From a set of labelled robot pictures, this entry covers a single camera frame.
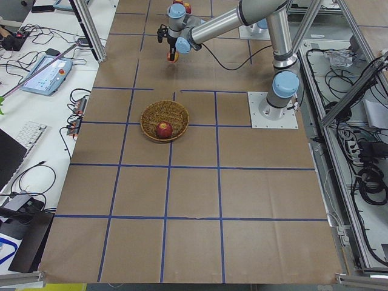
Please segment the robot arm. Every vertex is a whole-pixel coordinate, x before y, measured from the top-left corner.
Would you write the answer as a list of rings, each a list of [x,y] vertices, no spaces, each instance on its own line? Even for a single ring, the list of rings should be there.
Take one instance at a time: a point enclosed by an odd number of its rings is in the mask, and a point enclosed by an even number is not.
[[[287,1],[239,1],[235,8],[209,21],[192,15],[189,8],[184,1],[174,1],[167,8],[168,26],[158,29],[158,41],[166,38],[169,43],[168,59],[174,62],[179,53],[198,51],[206,41],[235,28],[241,39],[270,40],[275,75],[259,110],[269,120],[283,118],[300,85],[299,60],[287,20]]]

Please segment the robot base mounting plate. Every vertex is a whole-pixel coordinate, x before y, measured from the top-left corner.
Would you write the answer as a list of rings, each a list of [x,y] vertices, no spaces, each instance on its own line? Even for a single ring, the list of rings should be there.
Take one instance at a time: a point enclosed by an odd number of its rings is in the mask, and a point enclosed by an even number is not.
[[[253,129],[298,129],[298,121],[292,102],[282,109],[267,102],[267,92],[247,92],[250,120]]]

